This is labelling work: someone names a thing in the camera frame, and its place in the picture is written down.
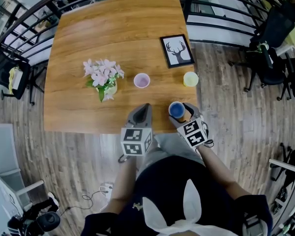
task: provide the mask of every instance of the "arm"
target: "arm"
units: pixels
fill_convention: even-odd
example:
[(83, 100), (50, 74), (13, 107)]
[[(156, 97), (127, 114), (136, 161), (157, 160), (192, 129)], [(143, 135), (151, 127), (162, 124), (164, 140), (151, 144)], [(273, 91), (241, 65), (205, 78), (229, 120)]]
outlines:
[(221, 184), (234, 200), (241, 196), (250, 195), (240, 187), (231, 171), (210, 148), (200, 145), (197, 149), (214, 180)]
[(119, 214), (130, 200), (136, 181), (137, 158), (131, 156), (124, 162), (116, 177), (111, 199), (101, 212), (112, 212)]

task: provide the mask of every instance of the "black frame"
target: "black frame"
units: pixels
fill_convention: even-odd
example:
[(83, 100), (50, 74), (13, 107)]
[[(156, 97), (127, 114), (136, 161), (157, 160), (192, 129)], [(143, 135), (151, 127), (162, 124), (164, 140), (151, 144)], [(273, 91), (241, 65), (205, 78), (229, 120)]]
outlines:
[[(173, 64), (173, 65), (171, 64), (171, 62), (169, 60), (169, 57), (168, 57), (168, 54), (167, 54), (167, 51), (166, 51), (166, 46), (164, 44), (163, 39), (172, 38), (172, 37), (182, 37), (183, 38), (183, 40), (186, 43), (187, 51), (189, 52), (189, 55), (190, 55), (190, 61), (188, 61), (186, 63), (178, 63), (178, 64)], [(194, 59), (192, 57), (192, 53), (191, 53), (191, 50), (190, 50), (190, 47), (189, 47), (189, 43), (188, 43), (188, 41), (186, 39), (185, 34), (178, 34), (178, 35), (170, 35), (170, 36), (160, 37), (160, 41), (161, 41), (163, 51), (164, 51), (164, 54), (165, 54), (165, 57), (166, 57), (168, 68), (180, 67), (180, 66), (185, 66), (185, 65), (192, 65), (192, 64), (195, 63), (195, 61), (194, 61)]]

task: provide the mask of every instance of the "picture frame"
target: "picture frame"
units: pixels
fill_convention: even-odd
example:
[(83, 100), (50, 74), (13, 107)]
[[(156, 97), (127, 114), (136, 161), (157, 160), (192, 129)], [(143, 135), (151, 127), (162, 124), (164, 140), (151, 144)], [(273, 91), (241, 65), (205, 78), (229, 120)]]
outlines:
[(194, 64), (188, 41), (184, 34), (160, 37), (168, 68)]

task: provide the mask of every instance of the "railing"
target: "railing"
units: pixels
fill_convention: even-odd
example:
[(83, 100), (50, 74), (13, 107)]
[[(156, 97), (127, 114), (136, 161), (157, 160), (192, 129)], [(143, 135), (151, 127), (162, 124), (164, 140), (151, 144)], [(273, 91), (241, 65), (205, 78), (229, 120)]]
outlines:
[[(19, 19), (16, 19), (15, 16), (11, 15), (10, 20), (8, 21), (9, 28), (1, 35), (0, 37), (0, 47), (3, 48), (7, 53), (10, 53), (11, 56), (14, 54), (22, 55), (25, 58), (30, 58), (46, 49), (51, 48), (52, 44), (50, 45), (42, 45), (43, 43), (47, 42), (48, 40), (51, 40), (54, 38), (54, 34), (51, 33), (49, 36), (44, 37), (41, 39), (42, 35), (47, 32), (51, 32), (55, 30), (59, 23), (59, 19), (61, 15), (69, 10), (74, 9), (77, 6), (84, 6), (88, 2), (96, 2), (97, 0), (76, 0), (69, 4), (66, 4), (62, 7), (58, 7), (55, 4), (56, 0), (41, 0), (37, 4), (35, 4), (32, 8), (30, 8), (26, 13), (24, 13)], [(228, 6), (227, 4), (218, 4), (213, 3), (205, 0), (180, 0), (183, 14), (186, 20), (187, 25), (193, 25), (193, 26), (200, 26), (200, 27), (211, 27), (211, 28), (219, 28), (223, 30), (230, 30), (230, 31), (236, 31), (242, 34), (246, 34), (249, 36), (253, 36), (254, 33), (252, 30), (255, 30), (262, 22), (266, 20), (268, 9), (264, 6), (262, 1), (267, 1), (273, 6), (279, 6), (280, 3), (278, 3), (276, 0), (235, 0), (240, 3), (242, 3), (247, 9), (246, 10), (240, 10), (238, 8), (234, 8), (231, 6)], [(225, 15), (216, 15), (214, 13), (203, 13), (201, 10), (200, 12), (195, 12), (191, 10), (192, 5), (197, 5), (201, 8), (201, 6), (210, 6), (210, 7), (216, 7), (221, 8), (223, 10), (235, 12), (241, 15), (244, 15), (246, 17), (250, 17), (253, 21), (253, 23), (245, 22), (243, 20), (239, 20), (232, 17), (226, 17)], [(48, 8), (49, 11), (45, 12), (45, 15), (41, 17), (37, 22), (31, 24), (31, 25), (25, 25), (24, 21), (28, 19), (30, 16), (32, 16), (34, 13), (37, 13), (42, 8)], [(223, 25), (217, 25), (217, 24), (208, 24), (208, 23), (199, 23), (199, 22), (190, 22), (188, 20), (189, 16), (201, 16), (201, 17), (207, 17), (207, 18), (214, 18), (218, 20), (228, 21), (232, 23), (237, 23), (240, 25), (243, 25), (245, 27), (249, 27), (252, 30), (242, 30), (234, 27), (229, 26), (223, 26)], [(45, 29), (41, 31), (36, 31), (34, 28), (39, 25), (40, 23), (44, 21), (50, 21), (50, 25), (46, 27)], [(20, 34), (15, 34), (14, 30), (19, 25), (26, 26), (25, 29)], [(31, 32), (31, 36), (25, 36), (27, 32)], [(7, 41), (7, 38), (12, 35), (15, 36), (13, 40)], [(21, 44), (16, 44), (17, 40), (21, 40)]]

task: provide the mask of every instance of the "white bunny ears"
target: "white bunny ears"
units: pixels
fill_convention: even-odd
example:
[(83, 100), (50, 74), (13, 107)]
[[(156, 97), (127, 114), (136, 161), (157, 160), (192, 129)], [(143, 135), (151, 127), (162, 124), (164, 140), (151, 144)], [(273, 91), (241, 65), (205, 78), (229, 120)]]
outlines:
[(160, 234), (158, 236), (172, 235), (192, 231), (200, 236), (236, 236), (223, 228), (217, 226), (202, 226), (196, 224), (201, 218), (202, 208), (199, 193), (189, 179), (183, 194), (183, 213), (186, 219), (176, 221), (167, 226), (166, 221), (156, 205), (148, 198), (143, 197), (143, 212), (146, 225)]

